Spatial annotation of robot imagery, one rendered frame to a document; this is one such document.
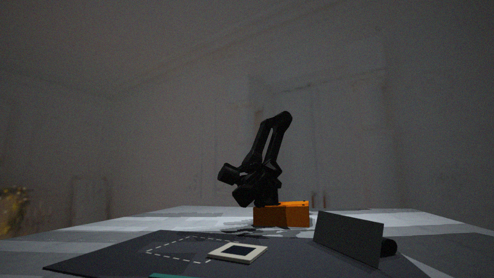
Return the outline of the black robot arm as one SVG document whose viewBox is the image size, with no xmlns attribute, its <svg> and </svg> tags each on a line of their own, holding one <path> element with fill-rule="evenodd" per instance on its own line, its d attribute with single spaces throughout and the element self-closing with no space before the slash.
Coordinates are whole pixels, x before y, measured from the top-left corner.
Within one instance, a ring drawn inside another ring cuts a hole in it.
<svg viewBox="0 0 494 278">
<path fill-rule="evenodd" d="M 284 133 L 290 126 L 292 119 L 293 117 L 288 111 L 283 111 L 272 118 L 262 121 L 253 146 L 243 160 L 242 165 L 236 168 L 228 163 L 224 163 L 224 166 L 218 173 L 217 180 L 231 186 L 234 184 L 242 186 L 241 179 L 245 175 L 240 176 L 240 173 L 245 172 L 248 174 L 249 172 L 254 173 L 257 171 L 258 174 L 263 175 L 266 172 L 263 164 L 271 158 L 275 159 L 275 161 L 277 160 Z M 262 163 L 262 151 L 271 128 L 273 128 L 273 133 Z M 258 208 L 280 205 L 278 189 L 281 189 L 282 182 L 279 179 L 269 178 L 265 183 L 266 185 L 261 189 L 262 193 L 255 196 L 254 205 Z"/>
</svg>

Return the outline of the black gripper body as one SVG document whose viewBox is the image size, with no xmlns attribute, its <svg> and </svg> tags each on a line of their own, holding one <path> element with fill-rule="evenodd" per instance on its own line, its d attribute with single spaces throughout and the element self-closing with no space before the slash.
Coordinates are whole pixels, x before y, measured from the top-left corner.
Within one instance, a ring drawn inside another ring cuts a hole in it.
<svg viewBox="0 0 494 278">
<path fill-rule="evenodd" d="M 242 182 L 242 185 L 246 184 L 246 185 L 250 185 L 250 186 L 254 186 L 254 187 L 257 187 L 257 188 L 260 188 L 262 189 L 265 185 L 266 185 L 266 181 L 269 179 L 269 178 L 273 178 L 273 176 L 270 174 L 270 172 L 268 171 L 268 169 L 265 167 L 265 165 L 272 161 L 273 164 L 276 166 L 276 168 L 281 172 L 282 174 L 282 169 L 279 167 L 279 165 L 277 164 L 277 162 L 275 161 L 275 159 L 271 158 L 269 159 L 266 163 L 263 164 L 263 168 L 266 170 L 266 172 L 263 174 L 263 175 L 260 175 L 258 174 L 257 171 L 255 171 L 254 173 L 252 172 L 249 172 L 247 175 L 245 175 L 243 177 L 243 179 L 241 179 L 241 182 Z M 232 196 L 233 198 L 237 201 L 237 203 L 241 206 L 241 207 L 244 207 L 246 208 L 249 204 L 245 201 L 245 199 L 242 197 L 242 195 L 239 193 L 239 188 L 241 187 L 238 186 L 233 192 L 232 192 Z"/>
</svg>

